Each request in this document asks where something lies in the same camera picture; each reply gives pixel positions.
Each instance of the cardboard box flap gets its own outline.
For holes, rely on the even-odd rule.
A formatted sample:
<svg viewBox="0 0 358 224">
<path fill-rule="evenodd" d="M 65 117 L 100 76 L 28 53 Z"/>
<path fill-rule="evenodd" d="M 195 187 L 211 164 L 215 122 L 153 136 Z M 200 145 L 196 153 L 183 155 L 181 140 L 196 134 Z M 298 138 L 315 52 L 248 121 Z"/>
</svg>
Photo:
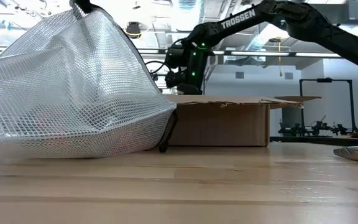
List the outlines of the cardboard box flap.
<svg viewBox="0 0 358 224">
<path fill-rule="evenodd" d="M 288 101 L 294 101 L 294 102 L 305 102 L 315 99 L 321 99 L 320 96 L 275 96 L 274 98 L 279 100 L 288 100 Z"/>
<path fill-rule="evenodd" d="M 257 105 L 270 104 L 273 108 L 281 108 L 286 106 L 302 107 L 301 102 L 287 101 L 275 98 L 267 98 L 261 96 L 247 97 L 225 97 L 225 96 L 204 96 L 204 95 L 166 95 L 166 97 L 178 103 L 179 105 L 193 105 L 200 103 L 225 103 L 239 105 Z"/>
</svg>

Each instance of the white wall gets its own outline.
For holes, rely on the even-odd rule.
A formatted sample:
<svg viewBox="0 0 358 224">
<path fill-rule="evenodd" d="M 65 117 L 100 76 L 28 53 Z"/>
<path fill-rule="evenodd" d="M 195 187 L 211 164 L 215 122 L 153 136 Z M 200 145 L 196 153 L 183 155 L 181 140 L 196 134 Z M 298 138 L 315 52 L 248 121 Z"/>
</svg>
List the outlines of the white wall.
<svg viewBox="0 0 358 224">
<path fill-rule="evenodd" d="M 293 80 L 280 77 L 279 66 L 262 68 L 246 65 L 217 65 L 206 85 L 206 95 L 214 96 L 288 96 L 299 95 L 301 73 L 295 66 L 281 66 L 281 71 L 293 73 Z M 244 72 L 244 79 L 235 79 L 236 72 Z M 270 112 L 270 135 L 280 129 L 281 109 Z"/>
<path fill-rule="evenodd" d="M 344 59 L 324 59 L 301 71 L 302 78 L 353 80 L 354 113 L 358 127 L 358 66 Z M 321 96 L 321 100 L 305 103 L 305 124 L 326 115 L 325 122 L 351 127 L 349 85 L 347 83 L 304 83 L 304 95 Z"/>
</svg>

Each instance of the ceiling light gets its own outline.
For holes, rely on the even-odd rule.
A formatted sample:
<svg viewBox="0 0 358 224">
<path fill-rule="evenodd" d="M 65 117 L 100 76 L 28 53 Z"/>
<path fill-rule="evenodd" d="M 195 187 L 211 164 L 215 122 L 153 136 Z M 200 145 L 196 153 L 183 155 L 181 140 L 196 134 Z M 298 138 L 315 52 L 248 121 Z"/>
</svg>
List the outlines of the ceiling light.
<svg viewBox="0 0 358 224">
<path fill-rule="evenodd" d="M 158 50 L 139 49 L 140 54 L 158 54 Z"/>
<path fill-rule="evenodd" d="M 334 53 L 296 53 L 297 57 L 341 57 Z"/>
<path fill-rule="evenodd" d="M 346 0 L 308 0 L 308 4 L 345 4 Z"/>
<path fill-rule="evenodd" d="M 234 56 L 278 56 L 278 57 L 285 57 L 289 56 L 290 53 L 288 52 L 240 52 L 240 51 L 233 51 L 231 55 Z"/>
<path fill-rule="evenodd" d="M 223 50 L 214 50 L 214 54 L 222 55 L 222 54 L 224 54 L 224 51 Z"/>
</svg>

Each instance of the ceiling duct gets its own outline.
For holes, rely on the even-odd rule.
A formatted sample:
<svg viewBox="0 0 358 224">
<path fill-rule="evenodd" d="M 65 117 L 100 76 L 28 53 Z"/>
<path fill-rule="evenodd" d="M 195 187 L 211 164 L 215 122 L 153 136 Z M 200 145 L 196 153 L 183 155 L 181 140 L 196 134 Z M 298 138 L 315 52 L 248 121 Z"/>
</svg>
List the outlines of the ceiling duct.
<svg viewBox="0 0 358 224">
<path fill-rule="evenodd" d="M 333 24 L 358 26 L 358 1 L 349 1 L 346 4 L 311 4 L 322 15 Z M 262 29 L 259 34 L 251 40 L 250 44 L 243 46 L 241 50 L 258 51 L 273 38 L 279 37 L 281 39 L 289 37 L 287 32 L 280 30 L 274 25 L 268 24 Z M 237 66 L 245 65 L 252 57 L 236 57 L 235 61 L 231 61 L 230 64 Z"/>
<path fill-rule="evenodd" d="M 179 31 L 191 31 L 204 16 L 204 0 L 172 0 L 173 25 Z"/>
</svg>

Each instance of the black strap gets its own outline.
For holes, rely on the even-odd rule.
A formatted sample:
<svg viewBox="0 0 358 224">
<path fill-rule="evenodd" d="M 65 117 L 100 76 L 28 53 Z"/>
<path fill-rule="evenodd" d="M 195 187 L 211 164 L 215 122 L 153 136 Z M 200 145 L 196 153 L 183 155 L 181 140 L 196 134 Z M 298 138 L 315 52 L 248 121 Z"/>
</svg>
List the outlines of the black strap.
<svg viewBox="0 0 358 224">
<path fill-rule="evenodd" d="M 95 6 L 94 4 L 91 4 L 90 0 L 73 0 L 73 3 L 77 4 L 78 7 L 84 12 L 84 13 L 90 13 L 93 8 L 99 7 Z"/>
<path fill-rule="evenodd" d="M 167 123 L 167 127 L 165 128 L 165 132 L 164 134 L 162 135 L 161 137 L 161 140 L 158 142 L 158 144 L 156 146 L 158 146 L 160 152 L 166 152 L 167 149 L 168 149 L 168 142 L 172 136 L 172 133 L 173 133 L 173 130 L 175 129 L 177 123 L 178 123 L 178 120 L 179 120 L 179 117 L 178 117 L 178 113 L 177 111 L 173 111 L 172 113 L 172 118 L 173 118 L 173 121 L 172 121 L 172 126 L 171 127 L 168 127 L 169 126 L 169 121 Z"/>
</svg>

